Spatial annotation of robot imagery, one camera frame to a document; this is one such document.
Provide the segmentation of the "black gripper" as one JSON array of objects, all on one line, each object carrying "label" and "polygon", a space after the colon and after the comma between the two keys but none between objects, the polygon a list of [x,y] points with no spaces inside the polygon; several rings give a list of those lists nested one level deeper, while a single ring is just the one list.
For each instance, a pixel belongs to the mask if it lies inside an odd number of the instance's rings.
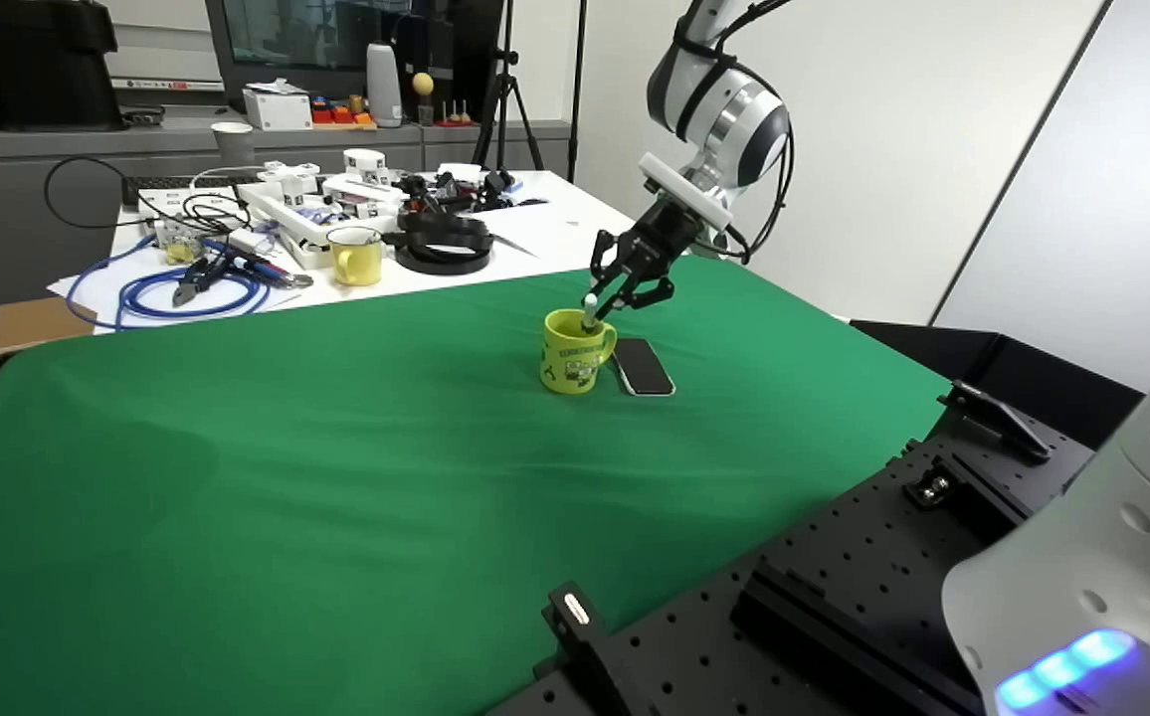
[{"label": "black gripper", "polygon": [[672,300],[667,268],[703,234],[703,219],[677,201],[656,201],[630,231],[599,231],[587,260],[582,305],[646,312]]}]

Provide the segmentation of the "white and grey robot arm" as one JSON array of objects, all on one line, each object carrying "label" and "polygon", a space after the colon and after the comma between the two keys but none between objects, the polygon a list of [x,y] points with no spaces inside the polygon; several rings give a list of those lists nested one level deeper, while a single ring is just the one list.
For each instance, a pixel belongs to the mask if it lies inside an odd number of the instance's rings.
[{"label": "white and grey robot arm", "polygon": [[[726,42],[786,0],[688,0],[648,75],[648,114],[693,146],[683,166],[640,160],[654,209],[622,234],[599,231],[587,255],[582,324],[654,305],[672,296],[667,268],[683,250],[753,263],[776,231],[794,177],[794,130],[778,91],[742,67]],[[733,203],[776,173],[769,219],[757,234],[733,227]]]}]

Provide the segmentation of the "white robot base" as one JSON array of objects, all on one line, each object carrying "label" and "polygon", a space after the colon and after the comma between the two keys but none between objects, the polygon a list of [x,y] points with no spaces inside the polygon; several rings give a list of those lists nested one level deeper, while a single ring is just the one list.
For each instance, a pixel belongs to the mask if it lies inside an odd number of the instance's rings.
[{"label": "white robot base", "polygon": [[941,577],[988,716],[1150,716],[1150,394],[1075,482]]}]

